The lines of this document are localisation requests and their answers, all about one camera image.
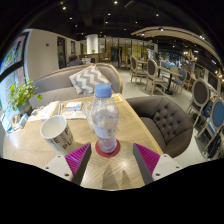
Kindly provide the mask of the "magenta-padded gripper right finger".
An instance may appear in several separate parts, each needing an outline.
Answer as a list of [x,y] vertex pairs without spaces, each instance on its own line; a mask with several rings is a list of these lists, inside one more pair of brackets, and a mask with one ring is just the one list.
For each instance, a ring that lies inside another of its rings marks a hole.
[[182,169],[168,154],[159,155],[136,143],[133,144],[133,154],[145,185]]

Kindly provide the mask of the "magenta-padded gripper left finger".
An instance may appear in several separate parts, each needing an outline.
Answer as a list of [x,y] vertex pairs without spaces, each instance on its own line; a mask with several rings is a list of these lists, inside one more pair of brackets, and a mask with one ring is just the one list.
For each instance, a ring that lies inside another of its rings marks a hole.
[[66,156],[57,155],[43,169],[76,185],[80,185],[91,153],[91,144],[88,143]]

